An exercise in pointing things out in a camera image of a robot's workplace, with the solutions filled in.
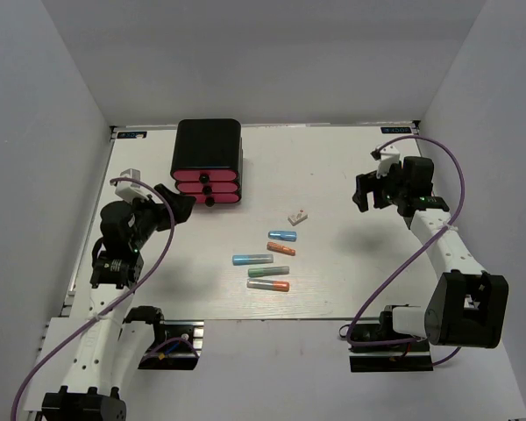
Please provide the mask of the pink top drawer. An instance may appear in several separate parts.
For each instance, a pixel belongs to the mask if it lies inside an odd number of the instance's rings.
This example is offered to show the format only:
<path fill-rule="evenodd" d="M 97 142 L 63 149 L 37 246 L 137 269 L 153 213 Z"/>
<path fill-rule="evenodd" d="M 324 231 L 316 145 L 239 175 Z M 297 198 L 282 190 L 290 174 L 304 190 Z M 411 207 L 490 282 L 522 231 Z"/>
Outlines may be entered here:
<path fill-rule="evenodd" d="M 179 169 L 171 173 L 177 182 L 232 182 L 238 172 L 226 168 Z"/>

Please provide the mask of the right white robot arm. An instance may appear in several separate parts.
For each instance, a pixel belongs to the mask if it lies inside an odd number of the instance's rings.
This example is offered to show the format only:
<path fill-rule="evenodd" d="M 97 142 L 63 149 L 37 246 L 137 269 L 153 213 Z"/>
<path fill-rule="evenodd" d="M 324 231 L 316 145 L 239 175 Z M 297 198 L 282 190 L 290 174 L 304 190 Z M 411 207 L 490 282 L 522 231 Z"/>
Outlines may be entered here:
<path fill-rule="evenodd" d="M 359 346 L 391 350 L 422 339 L 432 345 L 497 347 L 508 283 L 501 275 L 489 274 L 454 230 L 447 203 L 432 194 L 432 160 L 385 151 L 374 158 L 377 169 L 356 178 L 354 203 L 360 211 L 395 206 L 424 247 L 438 281 L 425 307 L 389 305 L 380 314 L 377 332 L 357 333 L 353 340 Z"/>

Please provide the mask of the white eraser with red label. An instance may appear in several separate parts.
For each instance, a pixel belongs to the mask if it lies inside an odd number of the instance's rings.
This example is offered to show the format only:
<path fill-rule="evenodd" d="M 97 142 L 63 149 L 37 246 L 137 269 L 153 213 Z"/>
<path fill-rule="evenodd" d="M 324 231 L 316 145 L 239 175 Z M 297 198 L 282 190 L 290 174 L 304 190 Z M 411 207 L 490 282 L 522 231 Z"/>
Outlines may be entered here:
<path fill-rule="evenodd" d="M 305 210 L 298 210 L 295 213 L 292 213 L 288 216 L 288 222 L 292 226 L 299 225 L 301 222 L 305 221 L 308 218 L 308 214 Z"/>

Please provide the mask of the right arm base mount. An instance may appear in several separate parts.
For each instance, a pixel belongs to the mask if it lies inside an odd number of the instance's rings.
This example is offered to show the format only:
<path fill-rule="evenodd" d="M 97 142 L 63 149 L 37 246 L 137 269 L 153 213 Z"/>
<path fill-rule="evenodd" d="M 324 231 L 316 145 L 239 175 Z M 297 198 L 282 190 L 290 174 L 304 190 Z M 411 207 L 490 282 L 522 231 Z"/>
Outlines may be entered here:
<path fill-rule="evenodd" d="M 390 331 L 387 323 L 358 323 L 352 330 L 351 341 L 381 342 L 411 339 Z M 410 373 L 433 370 L 430 345 L 425 339 L 388 346 L 350 346 L 350 371 L 361 373 Z"/>

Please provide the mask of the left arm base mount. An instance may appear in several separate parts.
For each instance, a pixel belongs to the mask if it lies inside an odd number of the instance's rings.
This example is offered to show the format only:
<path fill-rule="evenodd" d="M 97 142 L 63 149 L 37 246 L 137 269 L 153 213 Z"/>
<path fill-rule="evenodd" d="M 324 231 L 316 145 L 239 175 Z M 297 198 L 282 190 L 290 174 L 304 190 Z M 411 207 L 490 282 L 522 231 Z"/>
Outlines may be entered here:
<path fill-rule="evenodd" d="M 147 349 L 139 370 L 192 371 L 203 348 L 203 321 L 170 321 L 160 323 L 163 335 Z"/>

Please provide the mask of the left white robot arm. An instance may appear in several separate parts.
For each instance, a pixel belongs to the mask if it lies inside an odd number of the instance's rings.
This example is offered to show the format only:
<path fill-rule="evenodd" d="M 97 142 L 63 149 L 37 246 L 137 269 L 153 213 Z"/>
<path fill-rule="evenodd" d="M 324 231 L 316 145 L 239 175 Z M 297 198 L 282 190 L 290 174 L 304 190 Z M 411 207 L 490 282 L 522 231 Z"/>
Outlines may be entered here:
<path fill-rule="evenodd" d="M 123 390 L 145 353 L 167 342 L 161 309 L 132 306 L 148 278 L 141 248 L 155 232 L 172 232 L 188 220 L 195 199 L 162 184 L 117 182 L 118 200 L 100 211 L 100 239 L 92 251 L 89 311 L 67 374 L 56 392 L 45 394 L 46 420 L 124 420 Z"/>

